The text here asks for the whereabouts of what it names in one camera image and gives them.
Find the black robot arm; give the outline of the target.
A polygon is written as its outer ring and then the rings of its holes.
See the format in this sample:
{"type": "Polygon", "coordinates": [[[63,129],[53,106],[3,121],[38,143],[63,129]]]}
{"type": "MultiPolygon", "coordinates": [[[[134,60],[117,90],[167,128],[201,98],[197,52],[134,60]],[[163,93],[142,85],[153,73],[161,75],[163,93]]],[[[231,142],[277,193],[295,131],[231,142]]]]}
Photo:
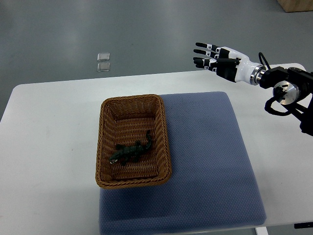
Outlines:
{"type": "Polygon", "coordinates": [[[301,132],[312,136],[313,102],[305,107],[299,101],[313,93],[313,74],[296,67],[271,68],[263,53],[259,52],[258,56],[266,70],[259,72],[256,81],[261,88],[273,88],[265,111],[275,116],[295,116],[300,121],[301,132]]]}

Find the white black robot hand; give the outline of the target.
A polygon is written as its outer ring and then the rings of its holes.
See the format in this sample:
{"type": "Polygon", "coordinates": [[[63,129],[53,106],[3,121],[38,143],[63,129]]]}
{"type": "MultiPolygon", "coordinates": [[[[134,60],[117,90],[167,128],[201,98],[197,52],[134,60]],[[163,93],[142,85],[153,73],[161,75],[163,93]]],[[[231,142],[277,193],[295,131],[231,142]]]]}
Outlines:
{"type": "Polygon", "coordinates": [[[193,58],[196,68],[214,72],[217,76],[230,82],[246,82],[257,85],[257,76],[266,67],[250,61],[249,57],[229,47],[196,42],[193,58]]]}

